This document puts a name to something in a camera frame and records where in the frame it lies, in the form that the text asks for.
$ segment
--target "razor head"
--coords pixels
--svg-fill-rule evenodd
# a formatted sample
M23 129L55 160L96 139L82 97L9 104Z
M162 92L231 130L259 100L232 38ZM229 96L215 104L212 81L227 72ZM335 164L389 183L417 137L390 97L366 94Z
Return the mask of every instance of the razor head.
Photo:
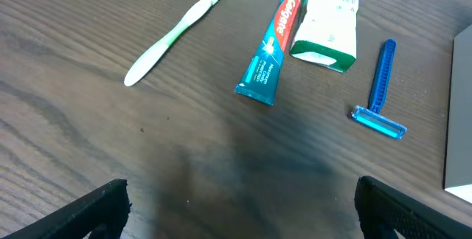
M394 139L401 139L406 133L406 127L404 125L393 122L362 106L356 105L351 114L355 121Z

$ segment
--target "razor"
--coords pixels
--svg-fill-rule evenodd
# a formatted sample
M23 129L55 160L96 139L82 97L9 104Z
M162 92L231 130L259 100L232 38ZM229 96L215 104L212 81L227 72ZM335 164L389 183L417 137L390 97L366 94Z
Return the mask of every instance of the razor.
M370 92L369 108L366 109L356 105L352 116L355 121L368 128L394 139L401 139L406 133L406 127L380 115L389 88L390 73L392 72L396 49L397 43L392 39L387 40L382 46L372 91Z

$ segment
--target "toothbrush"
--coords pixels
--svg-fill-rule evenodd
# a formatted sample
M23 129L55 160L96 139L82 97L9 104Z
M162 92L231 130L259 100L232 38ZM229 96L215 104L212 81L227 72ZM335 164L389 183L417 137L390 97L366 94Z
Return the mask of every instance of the toothbrush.
M125 85L132 86L141 80L153 66L164 55L167 49L176 39L208 10L218 3L219 0L200 0L185 13L184 17L177 25L157 43L152 45L140 58L132 65L125 77Z

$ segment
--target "black object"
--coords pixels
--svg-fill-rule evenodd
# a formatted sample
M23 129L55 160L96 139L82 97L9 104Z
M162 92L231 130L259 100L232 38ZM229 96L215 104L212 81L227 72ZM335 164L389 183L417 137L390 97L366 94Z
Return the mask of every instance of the black object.
M366 239L472 238L472 228L448 218L371 176L357 182L355 209Z
M126 180L115 179L4 239L119 239L128 221Z

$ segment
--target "colgate logo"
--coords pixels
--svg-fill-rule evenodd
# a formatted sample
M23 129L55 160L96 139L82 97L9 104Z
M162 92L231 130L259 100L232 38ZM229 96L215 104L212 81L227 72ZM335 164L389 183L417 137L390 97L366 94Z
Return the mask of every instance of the colgate logo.
M295 0L288 0L285 9L280 12L279 23L277 24L277 32L283 36L285 28L287 27L288 18L293 14L292 9L296 6Z

